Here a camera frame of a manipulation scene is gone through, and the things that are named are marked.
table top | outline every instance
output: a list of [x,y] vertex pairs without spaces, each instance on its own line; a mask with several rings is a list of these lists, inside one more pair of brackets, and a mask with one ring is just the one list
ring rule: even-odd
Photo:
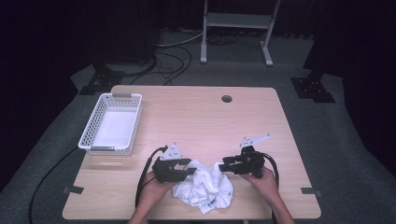
[[[291,215],[294,218],[320,217],[315,194],[302,194],[302,188],[311,188],[311,184],[274,89],[115,86],[111,92],[142,94],[143,112],[133,153],[118,157],[86,154],[74,184],[84,190],[81,194],[70,193],[64,218],[129,219],[134,211],[136,186],[143,167],[158,147],[176,142],[184,158],[196,159],[211,167],[223,157],[239,155],[239,144],[244,137],[268,133],[271,137],[254,147],[276,161],[279,192]],[[224,95],[231,96],[232,101],[224,103],[221,100]],[[272,169],[269,161],[265,165]],[[270,208],[246,180],[233,173],[226,174],[234,188],[228,208],[202,215],[198,207],[191,207],[168,192],[153,208],[149,219],[271,218]]]

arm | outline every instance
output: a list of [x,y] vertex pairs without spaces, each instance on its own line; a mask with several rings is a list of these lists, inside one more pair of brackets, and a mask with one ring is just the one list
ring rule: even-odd
[[262,178],[258,179],[253,175],[241,175],[242,178],[250,182],[260,193],[264,200],[273,210],[276,221],[279,224],[294,224],[294,220],[280,197],[274,177],[274,172],[266,167],[262,167]]
[[146,174],[145,182],[140,195],[139,205],[134,210],[128,224],[144,224],[149,216],[151,209],[163,198],[165,193],[171,189],[177,182],[160,183],[154,178],[154,173],[149,172]]

white plastic basket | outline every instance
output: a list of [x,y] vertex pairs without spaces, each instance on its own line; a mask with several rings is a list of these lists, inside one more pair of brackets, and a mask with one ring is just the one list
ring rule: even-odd
[[131,155],[142,113],[142,95],[103,93],[78,147],[92,155]]

white towel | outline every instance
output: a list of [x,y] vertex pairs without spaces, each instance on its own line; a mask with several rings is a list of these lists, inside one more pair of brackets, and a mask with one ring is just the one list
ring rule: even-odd
[[191,206],[198,206],[205,214],[214,208],[226,208],[233,199],[233,185],[227,175],[219,169],[220,162],[207,169],[197,160],[191,161],[184,169],[196,167],[193,175],[172,188],[172,195]]

white shelf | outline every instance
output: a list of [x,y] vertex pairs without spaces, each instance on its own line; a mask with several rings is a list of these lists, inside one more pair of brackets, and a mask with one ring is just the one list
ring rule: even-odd
[[270,15],[207,13],[207,26],[268,29]]

